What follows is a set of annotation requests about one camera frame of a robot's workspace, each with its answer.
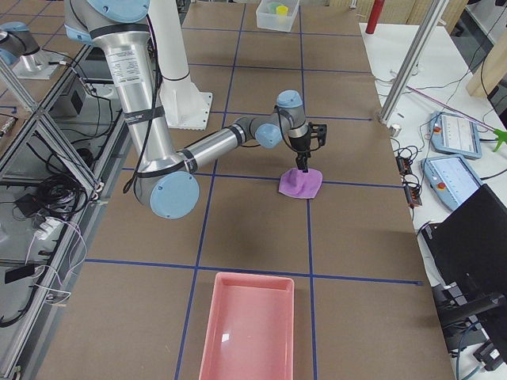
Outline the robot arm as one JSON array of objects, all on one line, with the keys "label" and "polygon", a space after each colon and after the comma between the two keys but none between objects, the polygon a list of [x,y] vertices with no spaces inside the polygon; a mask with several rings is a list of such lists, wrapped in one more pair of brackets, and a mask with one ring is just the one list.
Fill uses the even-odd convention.
[{"label": "robot arm", "polygon": [[58,68],[51,54],[43,51],[26,24],[1,24],[1,58],[20,79],[49,80]]},{"label": "robot arm", "polygon": [[194,177],[202,165],[250,140],[267,149],[286,143],[307,168],[312,126],[301,96],[286,90],[269,116],[242,117],[183,149],[172,127],[202,127],[210,93],[193,83],[173,1],[67,1],[65,27],[72,40],[100,48],[120,98],[139,160],[125,190],[157,216],[179,219],[200,195]]}]

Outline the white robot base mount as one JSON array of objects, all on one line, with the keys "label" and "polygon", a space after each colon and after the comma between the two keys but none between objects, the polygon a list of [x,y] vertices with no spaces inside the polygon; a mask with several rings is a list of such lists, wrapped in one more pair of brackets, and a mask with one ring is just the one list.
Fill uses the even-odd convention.
[{"label": "white robot base mount", "polygon": [[177,4],[175,1],[151,1],[148,15],[157,44],[162,74],[159,96],[166,122],[171,128],[204,130],[212,94],[199,91],[191,79]]}]

